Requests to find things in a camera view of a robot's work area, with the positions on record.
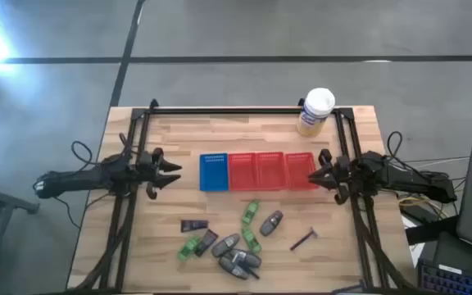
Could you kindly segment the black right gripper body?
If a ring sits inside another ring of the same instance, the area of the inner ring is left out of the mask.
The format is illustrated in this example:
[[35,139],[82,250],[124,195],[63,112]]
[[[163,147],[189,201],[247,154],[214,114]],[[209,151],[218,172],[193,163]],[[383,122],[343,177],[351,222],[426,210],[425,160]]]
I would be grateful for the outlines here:
[[320,151],[318,156],[320,165],[331,165],[331,171],[326,174],[330,176],[330,189],[328,190],[334,189],[336,191],[334,200],[338,205],[342,205],[350,197],[347,188],[347,182],[350,179],[350,158],[348,156],[339,156],[334,163],[331,162],[332,159],[333,157],[329,149],[322,149]]

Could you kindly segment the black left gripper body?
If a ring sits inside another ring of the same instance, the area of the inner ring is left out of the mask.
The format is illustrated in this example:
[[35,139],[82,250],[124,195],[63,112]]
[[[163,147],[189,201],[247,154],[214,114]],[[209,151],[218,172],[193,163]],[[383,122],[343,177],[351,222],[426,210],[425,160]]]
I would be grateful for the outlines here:
[[152,152],[141,152],[137,160],[137,169],[141,174],[141,180],[147,182],[146,193],[152,200],[157,198],[157,189],[161,188],[160,164],[162,159],[163,150],[156,147]]

